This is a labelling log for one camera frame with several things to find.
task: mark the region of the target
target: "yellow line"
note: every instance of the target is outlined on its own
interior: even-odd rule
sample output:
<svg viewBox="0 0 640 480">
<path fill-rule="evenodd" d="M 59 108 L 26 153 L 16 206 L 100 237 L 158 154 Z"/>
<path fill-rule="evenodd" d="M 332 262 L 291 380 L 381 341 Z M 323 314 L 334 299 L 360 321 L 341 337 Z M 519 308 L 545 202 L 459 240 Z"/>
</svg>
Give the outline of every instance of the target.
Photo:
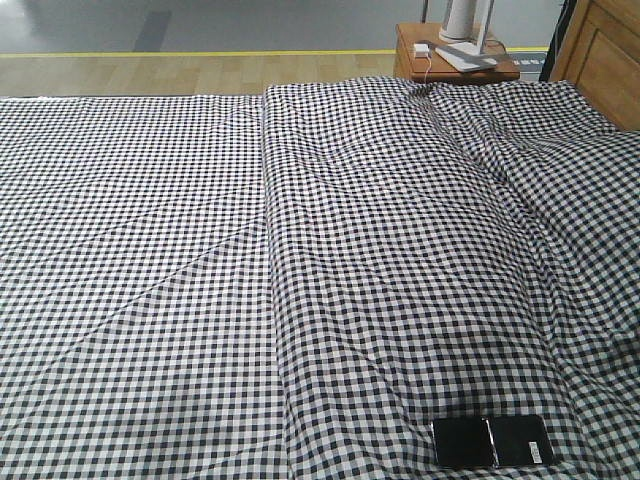
<svg viewBox="0 0 640 480">
<path fill-rule="evenodd" d="M 547 47 L 509 47 L 508 52 L 546 52 Z M 61 52 L 0 53 L 0 58 L 82 57 L 272 57 L 289 55 L 393 55 L 395 50 L 268 50 L 249 52 Z"/>
<path fill-rule="evenodd" d="M 549 47 L 507 47 L 507 52 L 541 52 L 547 53 Z"/>
</svg>

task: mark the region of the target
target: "smartphone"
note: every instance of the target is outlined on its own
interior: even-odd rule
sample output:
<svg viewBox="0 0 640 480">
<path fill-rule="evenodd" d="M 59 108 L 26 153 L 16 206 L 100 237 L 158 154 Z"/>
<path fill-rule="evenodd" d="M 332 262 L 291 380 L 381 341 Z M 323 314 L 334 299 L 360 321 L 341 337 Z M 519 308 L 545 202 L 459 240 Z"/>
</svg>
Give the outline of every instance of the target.
<svg viewBox="0 0 640 480">
<path fill-rule="evenodd" d="M 553 450 L 538 415 L 441 418 L 431 423 L 439 465 L 448 468 L 551 465 Z"/>
</svg>

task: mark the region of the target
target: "white lamp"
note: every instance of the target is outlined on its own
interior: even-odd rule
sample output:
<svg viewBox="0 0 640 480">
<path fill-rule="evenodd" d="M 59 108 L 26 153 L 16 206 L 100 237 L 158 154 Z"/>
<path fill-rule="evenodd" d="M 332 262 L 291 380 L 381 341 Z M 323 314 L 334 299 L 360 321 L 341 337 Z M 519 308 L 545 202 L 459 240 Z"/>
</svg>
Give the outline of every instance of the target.
<svg viewBox="0 0 640 480">
<path fill-rule="evenodd" d="M 498 62 L 490 55 L 484 54 L 484 42 L 487 39 L 494 0 L 485 0 L 482 23 L 476 43 L 461 42 L 443 45 L 436 52 L 460 72 L 474 72 L 494 68 Z M 475 15 L 476 0 L 449 0 L 447 14 L 440 38 L 465 39 L 471 36 Z"/>
<path fill-rule="evenodd" d="M 440 40 L 447 43 L 464 42 L 471 38 L 476 0 L 451 0 L 447 2 Z"/>
</svg>

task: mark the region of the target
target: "gingham bedsheet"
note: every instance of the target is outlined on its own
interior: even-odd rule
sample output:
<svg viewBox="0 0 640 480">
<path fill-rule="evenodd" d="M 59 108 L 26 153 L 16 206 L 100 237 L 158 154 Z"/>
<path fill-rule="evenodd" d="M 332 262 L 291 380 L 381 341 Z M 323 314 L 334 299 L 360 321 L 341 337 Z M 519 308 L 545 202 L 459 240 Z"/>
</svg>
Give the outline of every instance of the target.
<svg viewBox="0 0 640 480">
<path fill-rule="evenodd" d="M 567 83 L 264 103 L 296 478 L 640 478 L 640 135 L 608 138 Z M 555 465 L 436 465 L 434 418 L 517 414 L 544 419 Z"/>
<path fill-rule="evenodd" d="M 0 478 L 286 478 L 260 118 L 0 102 Z"/>
<path fill-rule="evenodd" d="M 498 161 L 613 132 L 566 84 L 0 101 L 0 477 L 637 478 L 637 285 L 558 315 Z M 431 419 L 527 413 L 557 465 L 435 465 Z"/>
</svg>

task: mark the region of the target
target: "nightstand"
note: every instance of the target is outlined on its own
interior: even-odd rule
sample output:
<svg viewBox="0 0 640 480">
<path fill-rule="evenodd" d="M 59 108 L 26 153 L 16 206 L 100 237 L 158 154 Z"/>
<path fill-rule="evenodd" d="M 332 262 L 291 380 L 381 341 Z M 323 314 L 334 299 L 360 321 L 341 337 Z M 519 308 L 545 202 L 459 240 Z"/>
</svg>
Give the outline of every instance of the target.
<svg viewBox="0 0 640 480">
<path fill-rule="evenodd" d="M 446 45 L 440 40 L 439 23 L 401 23 L 396 27 L 398 43 L 396 46 L 396 62 L 393 74 L 418 83 L 447 82 L 456 85 L 485 85 L 487 83 L 508 82 L 520 78 L 520 70 L 513 63 L 504 48 L 497 42 L 485 46 L 485 51 L 497 55 L 498 65 L 492 70 L 461 73 L 449 65 L 435 51 L 431 54 L 431 71 L 425 78 L 429 67 L 426 58 L 413 58 L 413 44 L 428 41 L 436 46 Z"/>
</svg>

